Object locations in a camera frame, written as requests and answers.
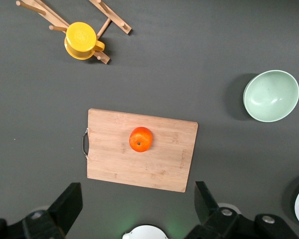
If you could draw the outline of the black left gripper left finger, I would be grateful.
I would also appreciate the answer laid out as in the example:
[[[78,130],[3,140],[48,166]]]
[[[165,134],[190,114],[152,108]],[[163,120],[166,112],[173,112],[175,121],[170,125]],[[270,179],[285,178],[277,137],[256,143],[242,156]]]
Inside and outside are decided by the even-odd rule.
[[[46,210],[8,225],[0,219],[0,239],[64,239],[83,208],[80,183],[71,183]]]

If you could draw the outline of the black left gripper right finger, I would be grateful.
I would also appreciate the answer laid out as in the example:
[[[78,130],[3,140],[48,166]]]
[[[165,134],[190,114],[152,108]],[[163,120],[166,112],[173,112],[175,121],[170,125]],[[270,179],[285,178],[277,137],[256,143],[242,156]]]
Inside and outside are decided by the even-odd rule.
[[[298,238],[281,217],[258,214],[252,221],[233,209],[218,206],[203,181],[195,182],[194,205],[200,224],[187,234],[187,239]]]

